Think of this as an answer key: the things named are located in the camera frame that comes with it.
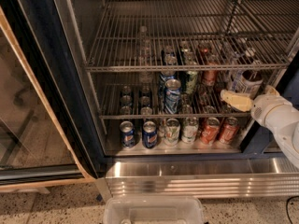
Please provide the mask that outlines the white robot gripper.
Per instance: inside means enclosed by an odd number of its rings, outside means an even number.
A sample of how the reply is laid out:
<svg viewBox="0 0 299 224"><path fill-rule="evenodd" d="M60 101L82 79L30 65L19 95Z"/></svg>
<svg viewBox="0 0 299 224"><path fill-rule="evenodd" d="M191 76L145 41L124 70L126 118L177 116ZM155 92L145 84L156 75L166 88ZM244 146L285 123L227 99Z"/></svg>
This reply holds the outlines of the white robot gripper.
<svg viewBox="0 0 299 224"><path fill-rule="evenodd" d="M279 92L271 85L264 89L266 94L257 96L252 101L245 93L236 93L234 91L221 91L221 99L231 107L242 111L250 111L251 116L260 125L265 125L265 119L268 113L284 104L284 98L279 96Z"/></svg>

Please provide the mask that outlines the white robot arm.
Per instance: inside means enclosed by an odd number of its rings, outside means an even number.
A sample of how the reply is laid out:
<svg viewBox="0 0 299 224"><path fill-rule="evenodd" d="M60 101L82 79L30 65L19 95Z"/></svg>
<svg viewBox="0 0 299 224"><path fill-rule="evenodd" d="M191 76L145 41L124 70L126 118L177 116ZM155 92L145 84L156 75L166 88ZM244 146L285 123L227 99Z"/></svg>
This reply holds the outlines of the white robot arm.
<svg viewBox="0 0 299 224"><path fill-rule="evenodd" d="M249 111L273 134L286 158L299 168L299 111L291 102L270 85L254 100L248 94L227 90L221 91L221 99L239 111Z"/></svg>

